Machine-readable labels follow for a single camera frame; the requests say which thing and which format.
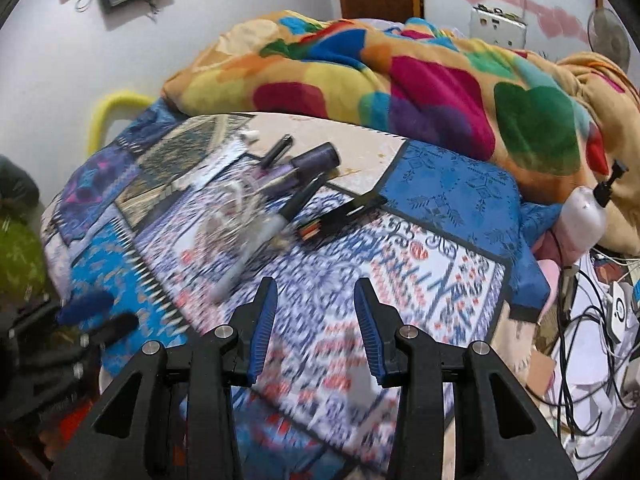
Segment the white marker pen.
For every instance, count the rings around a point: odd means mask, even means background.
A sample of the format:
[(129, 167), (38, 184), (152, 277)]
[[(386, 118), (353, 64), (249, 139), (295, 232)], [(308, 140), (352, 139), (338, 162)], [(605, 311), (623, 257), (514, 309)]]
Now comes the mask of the white marker pen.
[(242, 246), (239, 257), (226, 273), (214, 285), (209, 297), (213, 304), (226, 300), (242, 278), (246, 268), (303, 210), (329, 179), (331, 171), (325, 171), (311, 179), (297, 191), (275, 214), (270, 214), (262, 224), (250, 233), (248, 241)]

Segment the black palette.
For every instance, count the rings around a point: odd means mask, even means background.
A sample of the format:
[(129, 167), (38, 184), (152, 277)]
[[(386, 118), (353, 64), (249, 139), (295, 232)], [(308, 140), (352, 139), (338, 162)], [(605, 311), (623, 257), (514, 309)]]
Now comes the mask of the black palette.
[(340, 232), (356, 220), (385, 205), (387, 198), (370, 191), (359, 195), (347, 203), (338, 206), (325, 214), (314, 217), (297, 229), (297, 234), (302, 242), (313, 242)]

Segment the purple tube black cap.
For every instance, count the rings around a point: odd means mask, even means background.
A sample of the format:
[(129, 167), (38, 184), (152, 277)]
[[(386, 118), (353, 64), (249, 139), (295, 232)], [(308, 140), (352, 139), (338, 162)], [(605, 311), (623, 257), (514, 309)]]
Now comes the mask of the purple tube black cap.
[(324, 142), (309, 151), (270, 169), (257, 180), (257, 192), (267, 197), (281, 196), (308, 183), (319, 174), (340, 166), (341, 159), (331, 142)]

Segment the black pen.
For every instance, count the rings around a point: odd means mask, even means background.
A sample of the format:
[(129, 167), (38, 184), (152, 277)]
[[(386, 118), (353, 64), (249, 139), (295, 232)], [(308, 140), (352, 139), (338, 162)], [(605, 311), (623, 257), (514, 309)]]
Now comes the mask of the black pen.
[(277, 140), (270, 150), (262, 156), (258, 167), (262, 171), (270, 169), (277, 160), (279, 160), (290, 148), (292, 148), (294, 140), (292, 136), (286, 134), (281, 139)]

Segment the white squeezed tube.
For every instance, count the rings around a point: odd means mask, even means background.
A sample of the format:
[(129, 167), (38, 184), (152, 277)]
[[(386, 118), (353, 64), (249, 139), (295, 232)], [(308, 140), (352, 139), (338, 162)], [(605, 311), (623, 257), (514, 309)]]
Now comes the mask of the white squeezed tube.
[(260, 139), (260, 132), (255, 129), (242, 129), (239, 132), (239, 137), (245, 144), (250, 145)]

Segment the green leaf fabric bag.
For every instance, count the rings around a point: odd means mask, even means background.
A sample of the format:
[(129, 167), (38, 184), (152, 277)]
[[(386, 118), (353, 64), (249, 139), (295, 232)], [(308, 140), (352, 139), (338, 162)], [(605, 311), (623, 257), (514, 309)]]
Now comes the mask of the green leaf fabric bag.
[(19, 216), (1, 211), (1, 303), (21, 306), (48, 289), (42, 246)]

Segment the blue patchwork bedspread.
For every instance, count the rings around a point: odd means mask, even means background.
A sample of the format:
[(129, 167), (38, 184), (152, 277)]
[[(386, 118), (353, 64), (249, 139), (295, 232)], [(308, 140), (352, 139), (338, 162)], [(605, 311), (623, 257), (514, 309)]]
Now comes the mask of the blue patchwork bedspread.
[[(260, 139), (245, 144), (242, 129)], [(255, 195), (248, 178), (258, 148), (286, 132), (300, 150), (331, 142), (341, 159), (297, 224), (373, 190), (386, 205), (313, 242), (287, 226), (213, 304), (250, 219), (284, 204)], [(398, 394), (370, 375), (352, 301), (358, 278), (439, 341), (491, 340), (506, 300), (544, 293), (532, 249), (558, 213), (523, 200), (501, 169), (425, 143), (306, 117), (186, 118), (156, 102), (72, 174), (40, 236), (62, 297), (102, 288), (116, 312), (139, 315), (138, 329), (104, 354), (113, 375), (145, 341), (176, 346), (227, 322), (273, 278), (264, 371), (232, 392), (247, 478), (378, 479)]]

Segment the white spray bottle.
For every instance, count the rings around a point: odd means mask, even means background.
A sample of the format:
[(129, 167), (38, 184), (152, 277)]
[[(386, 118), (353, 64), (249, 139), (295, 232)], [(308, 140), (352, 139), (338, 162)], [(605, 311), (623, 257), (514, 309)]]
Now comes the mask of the white spray bottle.
[(578, 186), (570, 193), (552, 228), (563, 266), (578, 261), (601, 239), (608, 224), (605, 207), (612, 198), (613, 184), (627, 171), (628, 168), (615, 159), (608, 180), (594, 188)]

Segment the yellow foam tube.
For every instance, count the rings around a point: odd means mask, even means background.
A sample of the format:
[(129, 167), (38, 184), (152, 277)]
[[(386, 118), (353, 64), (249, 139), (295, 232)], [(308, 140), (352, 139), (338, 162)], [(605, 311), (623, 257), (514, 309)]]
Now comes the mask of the yellow foam tube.
[(102, 148), (107, 131), (114, 120), (134, 117), (154, 101), (152, 96), (130, 90), (117, 90), (96, 102), (88, 125), (86, 156), (89, 157)]

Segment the colourful fleece blanket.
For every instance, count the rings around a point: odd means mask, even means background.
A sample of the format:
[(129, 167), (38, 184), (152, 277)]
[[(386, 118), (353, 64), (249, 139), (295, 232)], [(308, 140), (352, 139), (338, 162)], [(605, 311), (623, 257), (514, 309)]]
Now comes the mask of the colourful fleece blanket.
[(297, 114), (431, 143), (509, 171), (543, 204), (622, 162), (601, 244), (639, 251), (639, 93), (594, 52), (551, 62), (420, 18), (381, 30), (282, 11), (233, 26), (162, 96), (190, 116)]

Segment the white cabinet with holes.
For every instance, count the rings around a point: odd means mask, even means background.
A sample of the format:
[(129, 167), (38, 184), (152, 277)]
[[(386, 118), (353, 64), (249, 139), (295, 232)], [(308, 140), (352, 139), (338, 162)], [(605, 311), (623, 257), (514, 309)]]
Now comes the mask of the white cabinet with holes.
[(473, 6), (470, 15), (470, 37), (509, 49), (524, 49), (527, 25), (517, 15), (484, 4)]

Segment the white standing fan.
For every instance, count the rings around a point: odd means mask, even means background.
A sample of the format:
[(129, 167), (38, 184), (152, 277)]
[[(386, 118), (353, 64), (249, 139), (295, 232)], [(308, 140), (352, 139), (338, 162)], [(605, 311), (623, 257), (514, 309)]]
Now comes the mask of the white standing fan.
[(591, 50), (606, 56), (626, 72), (630, 64), (630, 44), (625, 27), (617, 15), (607, 8), (594, 9), (587, 28)]

